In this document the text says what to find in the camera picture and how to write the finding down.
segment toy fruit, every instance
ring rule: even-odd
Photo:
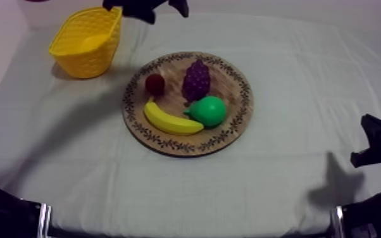
[[[152,74],[146,78],[145,89],[153,96],[160,96],[164,93],[165,80],[159,74]]]
[[[154,102],[153,97],[150,97],[146,103],[144,113],[152,125],[169,134],[191,135],[204,128],[204,125],[199,122],[165,113]]]
[[[195,118],[206,127],[215,127],[225,119],[226,106],[220,98],[207,96],[193,103],[184,113]]]
[[[210,85],[209,69],[202,60],[191,64],[186,71],[182,85],[182,95],[188,103],[200,100],[209,92]]]

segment white tablecloth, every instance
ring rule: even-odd
[[[54,224],[107,235],[213,237],[311,232],[328,210],[381,192],[381,165],[354,169],[368,146],[359,125],[381,118],[381,40],[328,25],[244,15],[124,20],[111,70],[70,80],[30,33],[0,85],[0,186],[54,207]],[[132,74],[176,51],[234,64],[254,94],[245,133],[228,148],[181,160],[128,132]]]

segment yellow basket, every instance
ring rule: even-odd
[[[110,66],[121,33],[121,8],[89,8],[67,19],[49,53],[72,77],[93,78]]]

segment wooden plate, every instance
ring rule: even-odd
[[[209,95],[226,104],[226,120],[216,128],[188,136],[170,135],[153,127],[143,112],[149,99],[144,87],[147,76],[158,73],[166,80],[165,94],[156,98],[157,105],[166,113],[186,118],[182,82],[186,69],[198,59],[209,68]],[[224,59],[198,52],[167,54],[143,66],[127,85],[123,102],[125,123],[137,140],[157,152],[179,157],[202,156],[228,146],[244,132],[253,114],[253,94],[245,76]]]

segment floral border pattern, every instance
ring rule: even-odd
[[[182,143],[178,141],[174,141],[171,139],[162,139],[159,135],[156,135],[152,132],[151,129],[145,128],[140,122],[136,120],[135,116],[135,106],[132,98],[134,96],[134,90],[137,88],[137,81],[140,78],[143,78],[146,75],[152,73],[155,69],[160,67],[164,63],[171,63],[172,61],[180,61],[182,59],[199,59],[203,62],[219,66],[220,69],[224,70],[228,75],[230,75],[234,81],[239,84],[240,91],[239,95],[241,98],[240,108],[238,112],[229,123],[227,130],[222,130],[220,134],[214,135],[208,141],[201,142],[198,145],[193,145],[189,143]],[[250,97],[251,97],[251,88],[249,84],[244,80],[244,77],[237,73],[228,63],[224,62],[221,58],[217,56],[203,56],[198,53],[175,53],[169,54],[167,56],[160,57],[150,64],[141,68],[131,79],[130,83],[127,85],[124,93],[124,111],[126,115],[124,115],[125,119],[131,124],[131,127],[138,133],[142,134],[145,140],[155,142],[159,146],[160,149],[165,147],[169,147],[172,150],[183,151],[186,153],[193,153],[195,151],[209,151],[216,144],[224,142],[230,135],[237,133],[239,126],[244,121],[244,116],[249,113],[248,107],[250,106]]]

